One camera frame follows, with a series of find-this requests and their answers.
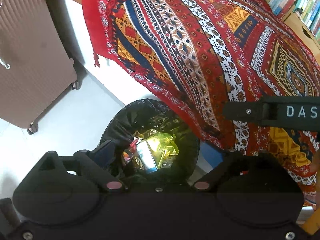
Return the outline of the white plastic wrapper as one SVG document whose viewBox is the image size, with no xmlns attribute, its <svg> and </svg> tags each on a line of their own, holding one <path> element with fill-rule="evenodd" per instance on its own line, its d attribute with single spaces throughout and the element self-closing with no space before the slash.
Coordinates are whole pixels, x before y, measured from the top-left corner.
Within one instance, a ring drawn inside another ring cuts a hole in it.
<svg viewBox="0 0 320 240">
<path fill-rule="evenodd" d="M 137 152 L 144 165 L 146 173 L 149 174 L 156 172 L 157 166 L 147 141 L 142 141 L 137 145 Z"/>
</svg>

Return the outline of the black lined trash bin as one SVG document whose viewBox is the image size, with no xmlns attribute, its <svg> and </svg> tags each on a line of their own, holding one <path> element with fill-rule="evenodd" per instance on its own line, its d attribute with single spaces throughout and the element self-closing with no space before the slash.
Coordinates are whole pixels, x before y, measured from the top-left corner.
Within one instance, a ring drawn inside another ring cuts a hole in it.
<svg viewBox="0 0 320 240">
<path fill-rule="evenodd" d="M 110 121 L 94 161 L 121 180 L 186 181 L 196 167 L 200 142 L 165 103 L 137 100 Z"/>
</svg>

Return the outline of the red patterned tablecloth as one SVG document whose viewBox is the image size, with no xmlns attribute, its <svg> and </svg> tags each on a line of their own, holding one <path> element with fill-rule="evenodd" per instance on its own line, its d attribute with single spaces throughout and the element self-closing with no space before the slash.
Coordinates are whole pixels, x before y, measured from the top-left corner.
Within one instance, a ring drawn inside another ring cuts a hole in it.
<svg viewBox="0 0 320 240">
<path fill-rule="evenodd" d="M 319 96 L 319 66 L 264 0 L 82 0 L 94 57 L 121 66 L 223 150 L 268 150 L 316 202 L 317 134 L 227 120 L 229 101 Z"/>
</svg>

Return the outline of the wooden shelf box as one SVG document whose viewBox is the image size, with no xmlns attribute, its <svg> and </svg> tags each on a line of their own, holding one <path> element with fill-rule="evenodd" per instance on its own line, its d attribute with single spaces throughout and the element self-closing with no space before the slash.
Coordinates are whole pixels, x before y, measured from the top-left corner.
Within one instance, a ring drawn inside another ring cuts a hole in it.
<svg viewBox="0 0 320 240">
<path fill-rule="evenodd" d="M 293 12 L 295 6 L 293 5 L 289 11 L 281 18 L 281 20 L 289 26 L 296 35 L 304 42 L 304 44 L 311 50 L 317 62 L 319 62 L 319 44 L 312 32 L 300 20 L 298 15 Z"/>
</svg>

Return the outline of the pink ribbed suitcase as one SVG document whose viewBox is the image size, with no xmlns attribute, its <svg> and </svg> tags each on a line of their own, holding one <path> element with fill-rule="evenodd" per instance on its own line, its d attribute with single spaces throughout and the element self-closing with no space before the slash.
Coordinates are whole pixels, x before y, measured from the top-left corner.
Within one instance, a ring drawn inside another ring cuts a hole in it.
<svg viewBox="0 0 320 240">
<path fill-rule="evenodd" d="M 80 89 L 73 64 L 46 0 L 1 0 L 1 119 L 36 133 L 53 101 Z"/>
</svg>

